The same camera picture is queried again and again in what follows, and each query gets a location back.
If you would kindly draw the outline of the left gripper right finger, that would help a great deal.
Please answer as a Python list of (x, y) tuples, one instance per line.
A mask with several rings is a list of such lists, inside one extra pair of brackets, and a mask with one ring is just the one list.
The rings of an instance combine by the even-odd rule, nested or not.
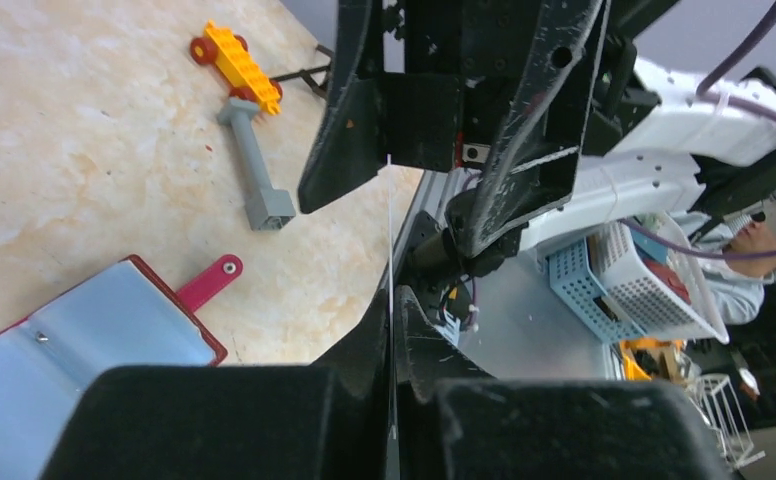
[(404, 479), (727, 479), (717, 440), (660, 382), (492, 377), (394, 293)]

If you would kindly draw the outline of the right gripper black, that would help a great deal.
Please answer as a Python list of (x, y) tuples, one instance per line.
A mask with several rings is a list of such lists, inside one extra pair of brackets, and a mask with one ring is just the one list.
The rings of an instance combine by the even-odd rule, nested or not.
[[(389, 160), (485, 163), (448, 208), (476, 257), (564, 205), (580, 153), (607, 154), (660, 103), (634, 72), (656, 1), (341, 1), (326, 108), (297, 189), (311, 214)], [(404, 46), (384, 69), (384, 33)]]

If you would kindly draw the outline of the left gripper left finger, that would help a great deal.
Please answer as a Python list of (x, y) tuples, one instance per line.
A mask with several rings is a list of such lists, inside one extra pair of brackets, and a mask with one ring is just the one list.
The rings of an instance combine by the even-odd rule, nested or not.
[(306, 365), (124, 366), (84, 392), (46, 479), (381, 479), (387, 312)]

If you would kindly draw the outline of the red leather card holder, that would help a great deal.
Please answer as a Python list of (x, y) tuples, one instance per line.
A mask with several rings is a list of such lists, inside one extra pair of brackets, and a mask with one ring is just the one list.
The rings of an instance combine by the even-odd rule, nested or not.
[(130, 255), (0, 332), (0, 479), (36, 479), (87, 387), (127, 365), (216, 366), (196, 312), (243, 271), (227, 254), (178, 290)]

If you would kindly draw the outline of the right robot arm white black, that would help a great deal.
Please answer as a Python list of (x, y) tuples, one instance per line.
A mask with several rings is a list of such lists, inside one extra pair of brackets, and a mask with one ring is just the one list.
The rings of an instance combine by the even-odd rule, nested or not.
[(446, 208), (463, 260), (663, 210), (712, 216), (776, 188), (776, 84), (642, 58), (668, 1), (342, 1), (297, 198), (313, 213), (388, 163), (482, 176)]

